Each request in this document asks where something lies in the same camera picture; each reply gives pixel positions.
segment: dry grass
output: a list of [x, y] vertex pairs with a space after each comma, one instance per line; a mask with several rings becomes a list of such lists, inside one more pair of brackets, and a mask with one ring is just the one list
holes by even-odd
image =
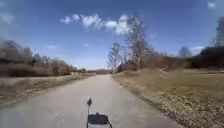
[[224, 73], [142, 70], [114, 78], [186, 127], [224, 127]]
[[87, 76], [71, 75], [61, 77], [38, 78], [1, 78], [0, 79], [0, 107], [9, 105], [42, 91], [64, 85]]

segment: cloud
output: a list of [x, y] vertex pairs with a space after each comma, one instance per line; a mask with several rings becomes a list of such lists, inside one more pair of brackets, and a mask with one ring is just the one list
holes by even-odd
[[72, 18], [69, 16], [65, 16], [65, 18], [60, 19], [60, 21], [64, 24], [69, 24], [72, 22]]
[[73, 18], [75, 21], [79, 21], [79, 20], [80, 20], [80, 17], [79, 17], [79, 15], [77, 15], [77, 14], [72, 15], [72, 18]]
[[83, 43], [82, 44], [84, 47], [89, 47], [89, 44], [87, 44], [87, 43]]
[[0, 1], [0, 7], [4, 7], [5, 5], [6, 5], [6, 3], [5, 3], [5, 2]]
[[118, 21], [109, 20], [104, 26], [107, 30], [114, 30], [118, 35], [126, 34], [129, 31], [127, 20], [128, 16], [123, 14]]
[[0, 13], [0, 20], [8, 25], [11, 24], [14, 19], [15, 16], [11, 13]]
[[205, 46], [195, 46], [195, 47], [192, 47], [190, 50], [192, 53], [197, 54], [201, 52], [201, 50], [203, 50], [204, 48]]
[[118, 20], [103, 20], [98, 14], [73, 14], [72, 16], [66, 16], [60, 21], [65, 24], [80, 21], [85, 28], [92, 27], [97, 30], [114, 31], [116, 34], [122, 35], [129, 31], [127, 20], [128, 16], [126, 14], [122, 14]]
[[214, 2], [208, 2], [207, 3], [207, 6], [208, 6], [209, 9], [215, 9], [216, 8], [216, 3], [214, 3]]
[[102, 20], [98, 14], [93, 14], [90, 16], [81, 15], [82, 23], [85, 27], [93, 25], [95, 28], [100, 29], [102, 27]]

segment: asphalt road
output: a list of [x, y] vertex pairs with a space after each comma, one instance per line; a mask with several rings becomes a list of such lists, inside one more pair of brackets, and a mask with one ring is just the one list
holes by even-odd
[[109, 75], [58, 87], [0, 110], [0, 128], [85, 128], [91, 113], [109, 116], [113, 128], [177, 128], [178, 124], [119, 86]]

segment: treeline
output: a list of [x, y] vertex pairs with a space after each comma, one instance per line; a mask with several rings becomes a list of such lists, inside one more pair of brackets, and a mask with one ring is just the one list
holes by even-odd
[[14, 41], [0, 42], [0, 76], [61, 76], [75, 70], [63, 60], [33, 54]]
[[127, 25], [127, 45], [113, 43], [108, 54], [108, 67], [113, 72], [141, 68], [159, 68], [165, 71], [184, 68], [224, 68], [224, 17], [218, 22], [216, 38], [213, 39], [212, 45], [196, 56], [192, 56], [185, 46], [180, 49], [179, 56], [170, 56], [154, 50], [146, 41], [146, 27], [139, 16], [129, 16]]

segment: sky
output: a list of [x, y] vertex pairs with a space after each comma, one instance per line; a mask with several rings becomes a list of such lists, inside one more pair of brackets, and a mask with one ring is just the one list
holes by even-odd
[[112, 44], [126, 44], [131, 14], [143, 18], [157, 51], [197, 54], [215, 36], [224, 0], [0, 0], [0, 39], [78, 68], [106, 68]]

